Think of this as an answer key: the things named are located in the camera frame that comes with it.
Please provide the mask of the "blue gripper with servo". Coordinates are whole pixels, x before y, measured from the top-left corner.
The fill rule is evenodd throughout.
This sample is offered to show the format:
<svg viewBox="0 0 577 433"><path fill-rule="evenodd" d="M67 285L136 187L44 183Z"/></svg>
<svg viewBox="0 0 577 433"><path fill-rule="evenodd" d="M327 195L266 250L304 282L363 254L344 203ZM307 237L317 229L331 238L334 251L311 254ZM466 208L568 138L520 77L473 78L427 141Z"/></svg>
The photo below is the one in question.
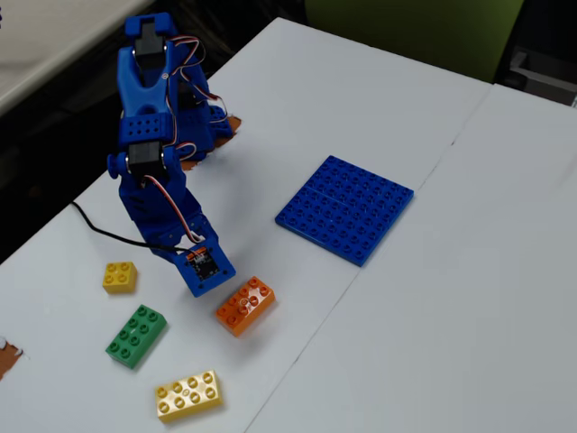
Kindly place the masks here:
<svg viewBox="0 0 577 433"><path fill-rule="evenodd" d="M183 237L189 239L193 235L204 238L199 246L191 248L193 251L205 248L211 255L216 253L215 230L199 202L186 188L174 192L157 180L123 177L119 194L154 255L177 267L180 253L177 246Z"/></svg>

